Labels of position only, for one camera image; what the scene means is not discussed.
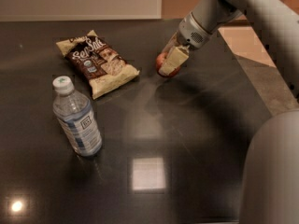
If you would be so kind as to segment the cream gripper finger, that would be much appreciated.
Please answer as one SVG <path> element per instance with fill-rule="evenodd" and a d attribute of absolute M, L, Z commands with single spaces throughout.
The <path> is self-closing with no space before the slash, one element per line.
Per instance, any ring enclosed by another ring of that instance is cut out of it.
<path fill-rule="evenodd" d="M 177 33 L 174 33 L 169 39 L 169 41 L 167 42 L 167 44 L 165 45 L 165 47 L 163 48 L 162 53 L 168 53 L 171 48 L 178 45 L 179 42 L 177 39 Z"/>
<path fill-rule="evenodd" d="M 169 50 L 164 62 L 163 70 L 169 74 L 177 67 L 180 67 L 189 58 L 189 47 L 174 46 Z"/>

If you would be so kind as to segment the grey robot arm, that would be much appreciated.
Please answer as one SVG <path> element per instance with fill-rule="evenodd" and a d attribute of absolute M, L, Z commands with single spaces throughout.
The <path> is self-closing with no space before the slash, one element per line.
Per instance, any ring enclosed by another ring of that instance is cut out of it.
<path fill-rule="evenodd" d="M 274 65 L 246 69 L 272 114 L 246 155 L 238 224 L 299 224 L 299 15 L 280 0 L 200 0 L 156 60 L 173 76 L 217 29 L 245 16 Z"/>

